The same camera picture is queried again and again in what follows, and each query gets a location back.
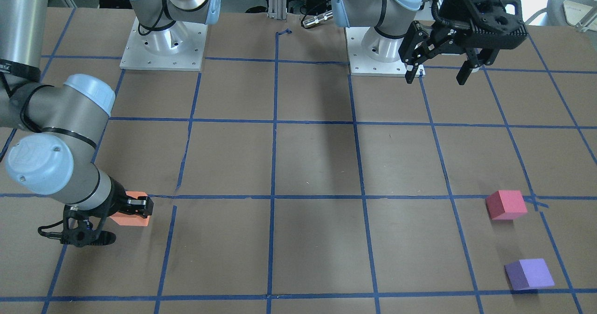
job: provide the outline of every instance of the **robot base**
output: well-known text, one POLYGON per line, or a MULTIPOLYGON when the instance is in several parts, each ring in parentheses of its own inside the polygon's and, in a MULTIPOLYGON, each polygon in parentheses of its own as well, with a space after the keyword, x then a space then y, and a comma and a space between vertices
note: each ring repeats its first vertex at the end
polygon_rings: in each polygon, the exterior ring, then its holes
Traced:
MULTIPOLYGON (((350 74, 355 76, 404 77, 407 68, 402 61, 382 63, 373 60, 367 55, 361 45, 367 30, 369 30, 369 27, 350 27, 346 29, 346 46, 350 60, 350 74)), ((425 69, 422 65, 418 67, 418 70, 422 71, 423 76, 425 76, 425 69)))
POLYGON ((138 24, 139 21, 135 18, 122 54, 121 69, 201 71, 207 25, 184 22, 193 40, 192 44, 188 45, 189 49, 181 50, 174 55, 156 55, 145 49, 145 40, 137 34, 138 24))

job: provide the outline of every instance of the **black cable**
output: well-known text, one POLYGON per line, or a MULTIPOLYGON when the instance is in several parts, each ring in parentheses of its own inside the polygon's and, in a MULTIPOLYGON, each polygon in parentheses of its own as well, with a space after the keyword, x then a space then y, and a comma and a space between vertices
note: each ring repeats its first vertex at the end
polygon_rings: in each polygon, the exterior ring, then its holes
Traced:
POLYGON ((431 2, 431 15, 433 16, 433 19, 435 21, 438 21, 442 25, 450 27, 452 29, 456 29, 456 30, 467 31, 467 30, 471 29, 471 26, 469 26, 467 23, 464 23, 461 21, 452 21, 450 19, 442 18, 441 16, 439 16, 439 13, 437 12, 438 8, 439 8, 439 0, 433 0, 431 2))
POLYGON ((328 3, 330 3, 331 1, 332 1, 332 0, 325 0, 325 1, 322 1, 321 3, 319 3, 319 4, 315 5, 315 6, 313 6, 313 7, 311 8, 311 10, 308 10, 308 11, 306 11, 306 12, 304 13, 304 16, 303 16, 303 18, 302 18, 302 19, 301 19, 301 21, 300 21, 300 26, 301 26, 301 27, 303 27, 303 28, 305 28, 305 26, 303 25, 303 21, 305 21, 305 19, 307 18, 307 15, 308 15, 308 14, 309 14, 309 13, 310 13, 312 10, 315 10, 316 8, 318 8, 319 6, 322 6, 323 4, 326 4, 326 5, 327 5, 327 4, 328 4, 328 3))
POLYGON ((143 28, 147 29, 147 33, 141 33, 141 22, 139 22, 139 24, 137 25, 137 33, 139 33, 140 36, 145 37, 149 35, 149 33, 155 31, 158 22, 160 22, 160 20, 162 19, 162 14, 164 14, 164 11, 166 10, 166 5, 166 1, 162 0, 162 10, 160 10, 158 19, 155 21, 155 23, 153 23, 153 25, 150 28, 143 26, 143 28))
POLYGON ((38 228, 38 233, 39 235, 43 236, 43 237, 48 237, 48 233, 47 232, 43 232, 42 230, 45 229, 52 229, 53 227, 57 227, 58 225, 62 224, 64 222, 64 220, 61 220, 60 222, 56 222, 52 225, 46 225, 46 226, 42 226, 38 228))
POLYGON ((0 76, 2 76, 2 86, 4 86, 4 89, 6 89, 6 94, 8 95, 8 97, 11 98, 14 94, 14 91, 10 89, 8 81, 6 80, 6 76, 4 76, 3 72, 0 72, 0 76))

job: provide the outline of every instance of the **pink cube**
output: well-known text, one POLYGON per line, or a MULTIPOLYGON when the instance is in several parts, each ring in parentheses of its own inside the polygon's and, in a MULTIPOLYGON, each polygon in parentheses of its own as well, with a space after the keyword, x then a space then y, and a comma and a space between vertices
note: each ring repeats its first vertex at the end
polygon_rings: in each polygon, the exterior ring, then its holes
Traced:
POLYGON ((519 190, 498 190, 486 203, 492 220, 514 220, 528 212, 519 190))

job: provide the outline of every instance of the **grid square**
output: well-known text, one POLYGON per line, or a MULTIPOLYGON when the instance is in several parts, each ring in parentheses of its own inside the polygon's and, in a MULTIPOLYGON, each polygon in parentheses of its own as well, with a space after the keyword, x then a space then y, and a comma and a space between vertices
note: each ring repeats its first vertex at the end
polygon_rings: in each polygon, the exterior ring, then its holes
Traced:
POLYGON ((121 227, 110 220, 106 221, 104 230, 115 233, 115 243, 102 247, 69 246, 53 295, 157 294, 172 203, 160 198, 152 201, 153 215, 147 227, 121 227))
POLYGON ((380 292, 473 289, 449 200, 368 200, 367 206, 380 292))
POLYGON ((278 119, 352 121, 348 67, 281 63, 278 119))
POLYGON ((288 24, 264 14, 222 13, 218 23, 209 26, 205 56, 250 59, 276 57, 276 32, 288 24))
POLYGON ((43 302, 0 302, 2 314, 41 313, 43 302))
POLYGON ((174 203, 164 295, 267 293, 269 200, 174 203))
POLYGON ((421 86, 396 77, 352 76, 358 121, 429 123, 421 86))
POLYGON ((597 126, 597 74, 554 74, 554 80, 580 126, 597 126))
POLYGON ((276 193, 360 195, 352 125, 279 124, 276 193))
POLYGON ((396 308, 400 308, 400 314, 479 313, 475 297, 381 298, 379 303, 382 313, 396 313, 396 308))
POLYGON ((511 71, 490 71, 489 75, 509 124, 573 125, 547 73, 533 78, 511 71))
POLYGON ((77 8, 57 54, 122 56, 134 19, 133 10, 77 8))
POLYGON ((361 200, 276 200, 273 293, 373 291, 361 200))
POLYGON ((437 138, 455 195, 490 195, 496 190, 529 194, 505 128, 437 127, 437 138))
POLYGON ((193 123, 179 195, 269 195, 271 124, 193 123))
POLYGON ((263 314, 264 300, 162 301, 160 313, 263 314))
POLYGON ((194 117, 273 119, 273 74, 274 63, 206 60, 194 117))
POLYGON ((367 195, 446 195, 428 126, 359 126, 367 195))
POLYGON ((62 246, 57 240, 39 236, 36 230, 40 225, 61 220, 62 205, 52 199, 36 197, 2 197, 0 204, 0 294, 2 297, 45 297, 62 246))
POLYGON ((43 77, 43 82, 60 87, 73 74, 87 74, 99 78, 115 91, 121 74, 118 63, 118 60, 106 59, 56 58, 49 65, 48 71, 43 77))
POLYGON ((42 55, 50 55, 54 52, 56 44, 60 39, 62 30, 70 17, 72 8, 48 7, 45 18, 45 29, 43 30, 43 42, 41 46, 42 55))
POLYGON ((597 55, 588 36, 571 26, 528 27, 531 38, 550 70, 597 71, 597 55), (562 42, 569 42, 562 47, 562 42))
POLYGON ((179 121, 108 121, 96 165, 128 190, 170 195, 187 130, 179 121))
POLYGON ((431 70, 424 78, 429 108, 436 123, 503 124, 484 72, 471 74, 464 86, 447 86, 454 71, 431 70))
POLYGON ((153 313, 155 301, 68 301, 49 304, 48 314, 63 313, 153 313))
POLYGON ((127 70, 112 116, 188 118, 196 85, 195 72, 127 70))
POLYGON ((572 285, 576 288, 597 288, 594 273, 597 204, 595 201, 546 203, 550 208, 545 212, 545 217, 572 285))
POLYGON ((597 195, 597 167, 580 134, 563 129, 512 129, 537 195, 597 195))
POLYGON ((597 294, 576 294, 580 307, 585 313, 597 313, 597 294))
POLYGON ((490 68, 545 70, 537 50, 528 38, 515 49, 500 50, 495 63, 490 68))
POLYGON ((279 58, 294 61, 348 62, 344 29, 334 23, 305 30, 302 16, 289 14, 286 25, 292 33, 279 38, 279 58))
POLYGON ((512 294, 481 297, 486 314, 578 313, 570 294, 512 294))
POLYGON ((374 313, 375 301, 370 299, 284 299, 271 302, 272 314, 363 314, 374 313))
POLYGON ((479 289, 510 289, 504 266, 531 258, 545 259, 556 288, 567 287, 538 212, 513 221, 491 221, 483 200, 456 200, 456 206, 479 289))
MULTIPOLYGON (((13 140, 10 142, 8 149, 6 150, 5 157, 8 156, 8 153, 10 152, 11 148, 13 146, 15 146, 17 144, 17 142, 19 142, 21 139, 23 139, 24 137, 27 137, 30 134, 32 134, 32 133, 22 131, 22 130, 17 130, 17 133, 15 133, 13 140)), ((7 193, 31 194, 32 193, 29 189, 25 188, 24 186, 21 186, 15 180, 11 179, 8 176, 8 173, 6 172, 5 168, 6 167, 3 163, 2 168, 0 169, 0 193, 5 193, 5 194, 7 194, 7 193)))

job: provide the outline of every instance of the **cable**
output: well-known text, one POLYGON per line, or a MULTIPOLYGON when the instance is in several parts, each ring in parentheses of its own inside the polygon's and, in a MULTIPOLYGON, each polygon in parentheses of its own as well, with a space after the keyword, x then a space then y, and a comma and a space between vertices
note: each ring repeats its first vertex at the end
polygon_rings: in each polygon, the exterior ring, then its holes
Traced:
POLYGON ((439 13, 437 12, 438 8, 439 8, 439 0, 433 0, 433 2, 431 3, 431 15, 433 16, 433 19, 435 21, 438 21, 442 25, 450 27, 452 29, 456 29, 456 30, 468 31, 471 29, 471 26, 468 25, 467 23, 464 23, 461 21, 452 21, 450 19, 442 18, 441 16, 439 16, 439 13))
POLYGON ((302 18, 302 19, 301 19, 301 21, 300 21, 300 26, 301 26, 301 27, 303 27, 303 28, 305 28, 305 26, 303 25, 303 21, 305 21, 305 19, 307 18, 307 15, 308 15, 308 14, 309 14, 309 13, 310 13, 312 10, 315 10, 316 8, 318 8, 319 6, 322 6, 323 4, 326 4, 326 5, 327 5, 327 4, 328 4, 328 3, 330 3, 331 1, 332 1, 332 0, 326 0, 326 1, 322 1, 321 3, 319 3, 319 4, 315 5, 315 6, 313 6, 313 7, 311 8, 311 10, 308 10, 308 11, 306 11, 306 12, 304 13, 304 16, 303 16, 303 18, 302 18))
MULTIPOLYGON (((158 22, 160 22, 160 20, 162 19, 162 14, 164 14, 164 12, 166 11, 166 7, 167 7, 166 0, 162 0, 162 10, 160 10, 160 14, 158 16, 158 19, 155 21, 155 23, 153 23, 153 25, 149 28, 143 26, 143 28, 147 29, 147 33, 141 33, 141 23, 139 22, 139 24, 137 25, 137 33, 139 33, 140 36, 145 37, 145 36, 149 35, 151 32, 158 30, 158 28, 156 26, 158 25, 158 22)), ((175 21, 166 25, 166 27, 170 27, 174 23, 175 23, 175 21)))

